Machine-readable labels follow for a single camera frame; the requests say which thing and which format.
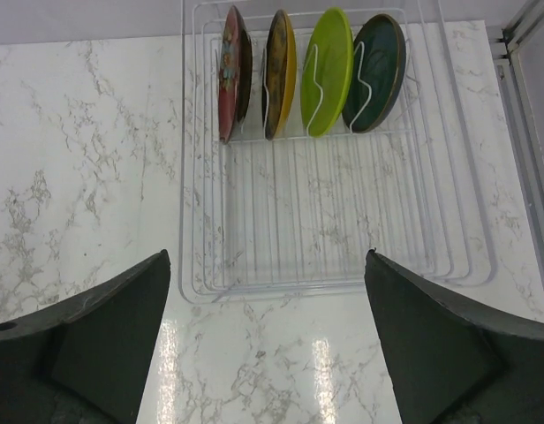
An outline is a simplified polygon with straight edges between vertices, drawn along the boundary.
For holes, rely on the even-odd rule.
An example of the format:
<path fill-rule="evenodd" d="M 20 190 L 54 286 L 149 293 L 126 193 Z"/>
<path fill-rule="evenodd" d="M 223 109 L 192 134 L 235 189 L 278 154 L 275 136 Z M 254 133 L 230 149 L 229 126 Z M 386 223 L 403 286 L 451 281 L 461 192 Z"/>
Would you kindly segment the yellow patterned plate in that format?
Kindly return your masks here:
<path fill-rule="evenodd" d="M 295 33 L 288 13 L 280 9 L 272 19 L 262 60 L 261 114 L 267 140 L 283 131 L 291 112 L 296 77 Z"/>

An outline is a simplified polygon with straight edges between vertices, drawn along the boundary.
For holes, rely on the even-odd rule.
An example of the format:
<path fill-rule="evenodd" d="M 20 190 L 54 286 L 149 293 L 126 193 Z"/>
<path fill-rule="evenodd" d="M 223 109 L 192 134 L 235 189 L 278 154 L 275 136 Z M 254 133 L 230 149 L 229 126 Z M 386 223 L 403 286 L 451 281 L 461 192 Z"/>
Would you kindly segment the lime green plate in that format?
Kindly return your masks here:
<path fill-rule="evenodd" d="M 319 18 L 306 49 L 300 113 L 307 135 L 327 134 L 344 108 L 351 85 L 354 48 L 350 21 L 339 7 Z"/>

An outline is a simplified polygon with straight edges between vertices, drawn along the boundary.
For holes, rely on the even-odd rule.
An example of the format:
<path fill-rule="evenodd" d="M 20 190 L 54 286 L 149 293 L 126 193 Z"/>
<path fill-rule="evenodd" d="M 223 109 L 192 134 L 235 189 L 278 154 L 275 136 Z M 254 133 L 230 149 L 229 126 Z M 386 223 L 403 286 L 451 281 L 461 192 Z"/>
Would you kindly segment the dark teal plate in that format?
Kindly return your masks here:
<path fill-rule="evenodd" d="M 388 117 L 404 82 L 407 48 L 404 32 L 390 15 L 373 16 L 353 43 L 351 86 L 343 120 L 353 133 L 368 133 Z"/>

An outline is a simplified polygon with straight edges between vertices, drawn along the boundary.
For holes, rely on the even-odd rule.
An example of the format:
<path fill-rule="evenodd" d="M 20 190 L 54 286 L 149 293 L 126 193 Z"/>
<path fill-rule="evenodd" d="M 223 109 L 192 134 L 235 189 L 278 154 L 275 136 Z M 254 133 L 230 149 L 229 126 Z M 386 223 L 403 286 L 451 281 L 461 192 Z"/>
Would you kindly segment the red floral plate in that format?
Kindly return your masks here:
<path fill-rule="evenodd" d="M 228 144 L 248 111 L 253 76 L 253 48 L 245 21 L 235 5 L 228 11 L 218 72 L 219 141 Z"/>

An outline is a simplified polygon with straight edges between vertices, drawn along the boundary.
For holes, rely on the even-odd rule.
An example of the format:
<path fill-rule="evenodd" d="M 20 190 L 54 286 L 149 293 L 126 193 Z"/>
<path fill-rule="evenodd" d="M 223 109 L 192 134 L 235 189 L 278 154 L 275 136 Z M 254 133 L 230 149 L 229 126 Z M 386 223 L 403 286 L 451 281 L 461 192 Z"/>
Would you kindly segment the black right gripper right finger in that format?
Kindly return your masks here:
<path fill-rule="evenodd" d="M 404 423 L 544 423 L 544 323 L 370 250 L 365 286 Z"/>

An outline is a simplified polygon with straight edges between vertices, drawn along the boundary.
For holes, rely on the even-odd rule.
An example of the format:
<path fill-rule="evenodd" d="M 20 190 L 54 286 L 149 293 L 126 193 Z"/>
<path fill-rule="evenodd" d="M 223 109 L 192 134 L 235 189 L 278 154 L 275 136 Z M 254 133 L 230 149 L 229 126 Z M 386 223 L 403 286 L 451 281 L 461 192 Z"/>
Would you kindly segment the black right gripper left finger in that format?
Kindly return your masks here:
<path fill-rule="evenodd" d="M 134 423 L 170 288 L 167 251 L 0 323 L 0 423 Z"/>

